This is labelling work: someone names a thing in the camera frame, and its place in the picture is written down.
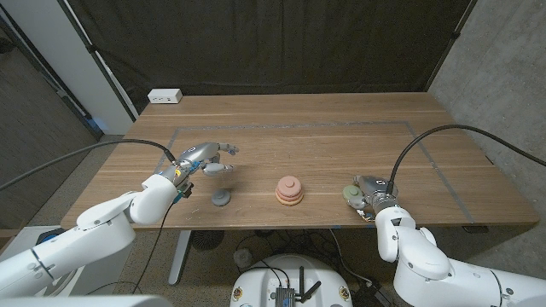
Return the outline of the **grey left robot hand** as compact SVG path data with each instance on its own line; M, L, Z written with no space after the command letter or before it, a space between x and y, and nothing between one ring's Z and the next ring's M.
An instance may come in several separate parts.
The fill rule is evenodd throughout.
M240 149L228 143L204 142L182 152L177 162L169 165L160 175L178 187L198 170L202 170L206 176L233 171L233 165L220 162L221 151L236 155Z

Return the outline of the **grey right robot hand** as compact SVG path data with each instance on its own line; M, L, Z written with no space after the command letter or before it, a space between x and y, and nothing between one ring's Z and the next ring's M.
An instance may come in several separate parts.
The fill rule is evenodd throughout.
M370 207L374 213L388 207L398 206L398 188L393 186L392 192L388 193L388 181L382 177L355 176L353 182L362 192L361 196L352 196L348 205L354 209L363 210Z

